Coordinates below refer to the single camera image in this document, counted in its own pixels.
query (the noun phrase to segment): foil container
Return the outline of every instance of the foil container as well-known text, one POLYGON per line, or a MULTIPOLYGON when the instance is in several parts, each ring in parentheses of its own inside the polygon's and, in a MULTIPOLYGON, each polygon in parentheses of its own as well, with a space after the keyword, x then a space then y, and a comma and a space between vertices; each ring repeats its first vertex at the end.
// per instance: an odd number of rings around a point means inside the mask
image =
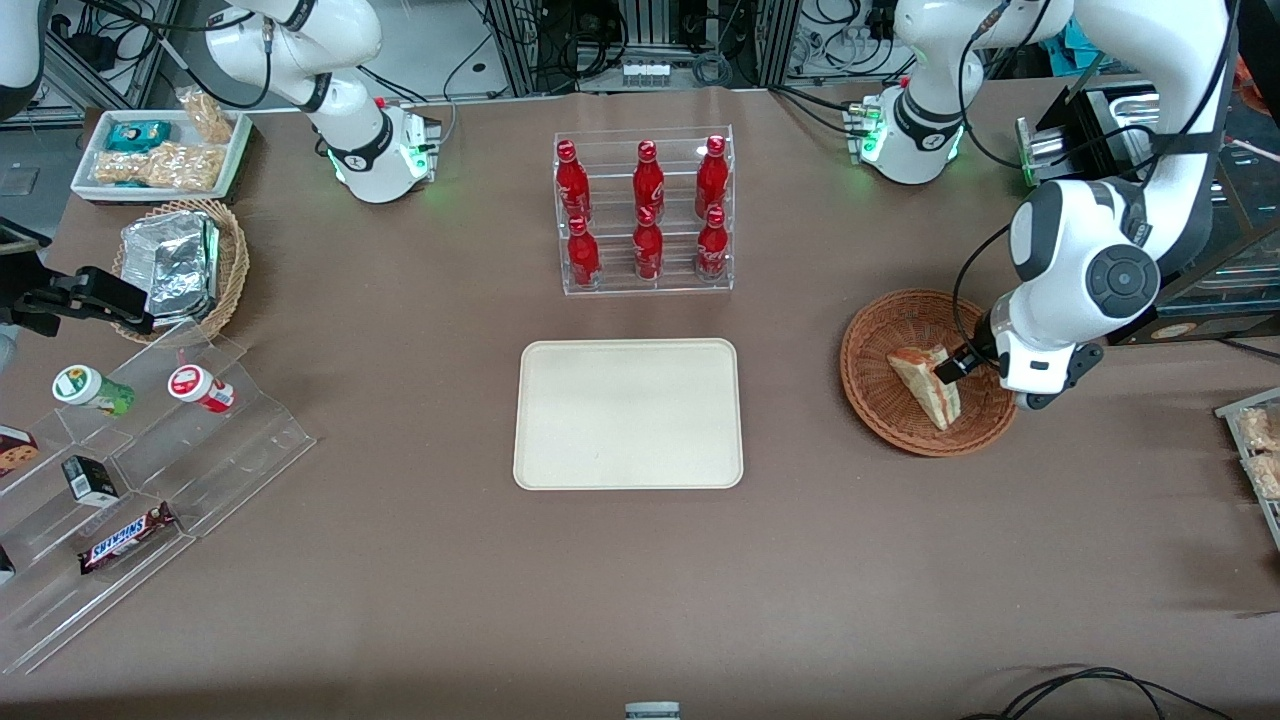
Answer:
POLYGON ((120 277, 147 293, 156 327, 201 320, 216 305, 218 225, 201 211, 142 218, 120 232, 120 277))

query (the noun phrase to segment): small black box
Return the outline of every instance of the small black box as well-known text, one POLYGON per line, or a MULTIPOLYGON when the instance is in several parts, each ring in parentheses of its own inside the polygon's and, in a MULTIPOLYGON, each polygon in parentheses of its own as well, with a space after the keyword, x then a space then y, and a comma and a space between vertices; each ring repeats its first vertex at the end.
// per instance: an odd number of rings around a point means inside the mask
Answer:
POLYGON ((4 548, 0 547, 0 585, 9 582, 14 571, 13 560, 9 560, 9 556, 4 553, 4 548))
POLYGON ((72 487, 76 502, 81 505, 106 507, 120 498, 106 466, 97 460, 72 455, 63 462, 63 474, 67 475, 67 484, 72 487))

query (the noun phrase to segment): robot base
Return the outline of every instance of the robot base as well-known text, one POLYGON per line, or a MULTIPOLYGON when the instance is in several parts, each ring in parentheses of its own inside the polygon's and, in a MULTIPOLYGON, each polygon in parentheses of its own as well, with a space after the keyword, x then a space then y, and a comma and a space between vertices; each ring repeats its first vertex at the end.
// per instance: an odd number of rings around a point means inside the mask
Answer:
POLYGON ((421 115, 406 113, 401 108, 385 108, 383 113, 392 122, 394 140, 367 170, 344 168, 329 152, 338 179, 365 202, 390 202, 413 190, 417 183, 435 179, 440 126, 428 126, 421 115))
POLYGON ((938 133, 937 147, 920 150, 893 118, 893 104, 901 94, 901 87, 890 87, 845 110, 845 129, 856 136, 849 138, 849 156, 855 165, 870 165, 893 182, 924 184, 938 177, 960 151, 964 128, 956 131, 950 145, 946 136, 938 133))

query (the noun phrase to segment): white tray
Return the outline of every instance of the white tray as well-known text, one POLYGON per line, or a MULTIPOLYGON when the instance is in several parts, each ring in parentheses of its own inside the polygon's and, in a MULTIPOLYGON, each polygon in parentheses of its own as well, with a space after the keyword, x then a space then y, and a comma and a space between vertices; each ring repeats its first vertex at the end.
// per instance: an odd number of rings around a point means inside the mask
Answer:
POLYGON ((191 192, 172 187, 122 187, 102 184, 93 179, 93 164, 97 163, 97 154, 106 147, 106 137, 116 123, 168 120, 173 126, 169 140, 182 145, 205 145, 205 140, 196 132, 196 126, 187 117, 186 110, 108 110, 102 113, 102 119, 97 122, 93 135, 84 143, 84 155, 81 156, 81 164, 76 168, 76 177, 72 178, 72 192, 95 202, 169 202, 170 200, 227 197, 232 188, 232 181, 236 179, 236 169, 239 168, 241 158, 244 155, 244 146, 248 145, 253 120, 247 113, 228 110, 224 113, 236 124, 232 128, 232 140, 227 143, 227 160, 223 163, 223 170, 218 173, 214 190, 191 192))
POLYGON ((733 487, 737 352, 719 338, 530 345, 512 471, 525 489, 733 487))

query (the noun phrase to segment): cylindrical container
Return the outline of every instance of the cylindrical container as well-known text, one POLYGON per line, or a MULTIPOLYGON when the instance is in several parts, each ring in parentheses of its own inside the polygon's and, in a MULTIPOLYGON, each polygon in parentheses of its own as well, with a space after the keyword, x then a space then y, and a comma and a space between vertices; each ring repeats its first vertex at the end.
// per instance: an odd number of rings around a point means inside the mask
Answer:
POLYGON ((728 186, 728 161, 724 160, 727 147, 724 136, 713 135, 707 138, 707 155, 698 168, 698 190, 694 197, 694 213, 699 218, 707 217, 707 208, 710 205, 724 201, 728 186))
POLYGON ((556 145, 556 188, 561 204, 568 215, 582 215, 591 219, 591 187, 586 178, 586 168, 577 160, 577 147, 573 141, 562 140, 556 145))
POLYGON ((713 282, 724 274, 724 256, 728 252, 728 232, 724 231, 724 209, 707 208, 707 227, 698 234, 698 255, 694 272, 703 282, 713 282))
POLYGON ((582 215, 568 219, 568 261, 573 284, 586 288, 600 286, 600 247, 586 229, 582 215))
POLYGON ((236 402, 236 388, 200 365, 183 365, 169 375, 169 395, 183 402, 204 405, 211 413, 225 413, 236 402))
POLYGON ((636 231, 631 242, 636 251, 636 275, 643 281, 655 281, 662 274, 662 231, 653 208, 636 208, 636 231))
POLYGON ((652 140, 641 140, 636 149, 640 161, 636 172, 631 176, 631 187, 635 191, 636 208, 649 208, 658 222, 662 222, 662 210, 666 204, 664 174, 658 167, 658 145, 652 140))
POLYGON ((68 405, 97 407, 104 415, 124 415, 133 405, 133 388, 109 380, 88 365, 72 365, 54 378, 54 397, 68 405))

